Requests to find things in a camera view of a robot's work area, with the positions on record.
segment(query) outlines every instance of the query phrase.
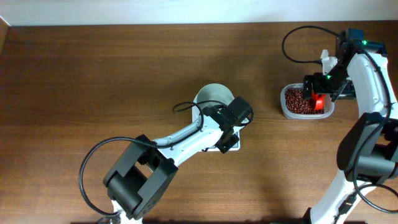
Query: clear plastic container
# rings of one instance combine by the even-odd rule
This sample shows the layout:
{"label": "clear plastic container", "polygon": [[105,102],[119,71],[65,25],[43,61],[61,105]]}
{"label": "clear plastic container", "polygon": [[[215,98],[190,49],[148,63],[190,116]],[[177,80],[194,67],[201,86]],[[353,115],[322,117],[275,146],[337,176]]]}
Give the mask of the clear plastic container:
{"label": "clear plastic container", "polygon": [[329,117],[332,112],[335,110],[335,103],[331,102],[331,98],[329,95],[325,97],[325,105],[323,107],[323,114],[297,114],[290,112],[286,107],[285,100],[285,92],[289,89],[297,89],[303,90],[303,83],[290,84],[285,86],[285,88],[280,93],[280,105],[282,106],[282,110],[284,112],[284,116],[287,119],[322,119]]}

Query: table surface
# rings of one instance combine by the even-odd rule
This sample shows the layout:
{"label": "table surface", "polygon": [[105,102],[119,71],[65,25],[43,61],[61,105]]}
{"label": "table surface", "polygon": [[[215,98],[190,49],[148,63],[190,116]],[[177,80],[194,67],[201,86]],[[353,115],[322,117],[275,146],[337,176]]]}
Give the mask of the table surface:
{"label": "table surface", "polygon": [[[340,141],[358,119],[356,101],[337,101],[327,119],[287,120],[280,91],[319,65],[282,55],[289,30],[306,23],[150,26],[13,27],[0,59],[0,216],[3,223],[90,223],[100,215],[78,190],[82,159],[113,136],[159,138],[191,122],[171,107],[193,100],[209,83],[227,86],[252,105],[238,152],[201,152],[179,171],[146,220],[269,222],[299,218],[326,192]],[[313,22],[341,31],[365,30],[384,41],[398,90],[398,21]],[[292,34],[293,58],[334,52],[334,37],[318,30]],[[100,149],[85,171],[93,203],[111,211],[103,177],[126,142]],[[398,188],[391,180],[387,185]],[[371,200],[396,209],[385,190]],[[349,220],[395,223],[360,203]]]}

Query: dark red beans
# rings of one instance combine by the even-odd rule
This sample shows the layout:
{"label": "dark red beans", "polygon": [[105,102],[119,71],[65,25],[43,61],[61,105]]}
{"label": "dark red beans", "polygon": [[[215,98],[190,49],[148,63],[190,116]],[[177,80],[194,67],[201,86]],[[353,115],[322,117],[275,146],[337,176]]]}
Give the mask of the dark red beans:
{"label": "dark red beans", "polygon": [[304,100],[303,91],[289,89],[285,92],[285,101],[287,109],[297,114],[323,114],[324,109],[314,110],[315,100]]}

